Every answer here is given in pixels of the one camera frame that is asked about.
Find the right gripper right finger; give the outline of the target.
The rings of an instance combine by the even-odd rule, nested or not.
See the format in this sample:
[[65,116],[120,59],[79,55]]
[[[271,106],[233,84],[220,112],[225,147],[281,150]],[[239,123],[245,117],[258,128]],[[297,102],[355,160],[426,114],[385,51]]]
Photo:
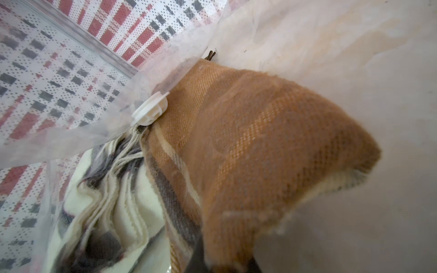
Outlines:
[[252,257],[248,263],[247,266],[247,273],[262,273],[258,263],[256,262],[255,258]]

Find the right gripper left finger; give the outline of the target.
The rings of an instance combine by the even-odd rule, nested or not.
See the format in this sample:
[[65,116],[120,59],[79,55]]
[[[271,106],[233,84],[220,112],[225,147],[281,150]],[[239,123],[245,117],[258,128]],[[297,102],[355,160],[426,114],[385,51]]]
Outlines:
[[204,244],[202,235],[199,235],[191,259],[185,268],[184,273],[208,273],[208,267],[204,259]]

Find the brown plaid scarf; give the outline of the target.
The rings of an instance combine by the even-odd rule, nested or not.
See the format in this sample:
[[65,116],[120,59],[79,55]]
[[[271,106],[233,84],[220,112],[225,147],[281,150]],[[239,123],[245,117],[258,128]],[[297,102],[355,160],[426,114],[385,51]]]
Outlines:
[[201,59],[141,137],[163,208],[171,269],[244,273],[258,237],[300,204],[363,183],[374,138],[335,103],[266,73]]

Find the clear plastic vacuum bag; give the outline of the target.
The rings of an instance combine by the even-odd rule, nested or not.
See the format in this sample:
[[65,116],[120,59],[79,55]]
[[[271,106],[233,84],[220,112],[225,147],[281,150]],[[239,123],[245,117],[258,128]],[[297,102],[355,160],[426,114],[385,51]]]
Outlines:
[[[148,126],[130,126],[135,110],[170,93],[201,59],[319,94],[381,150],[363,183],[300,204],[278,230],[256,239],[262,273],[436,272],[435,1],[158,1],[140,27],[151,34],[139,70],[101,117],[1,145],[2,168],[46,164],[33,260],[19,272],[44,273],[56,209],[83,153],[133,128],[142,137]],[[174,273],[166,225],[165,240],[136,273]]]

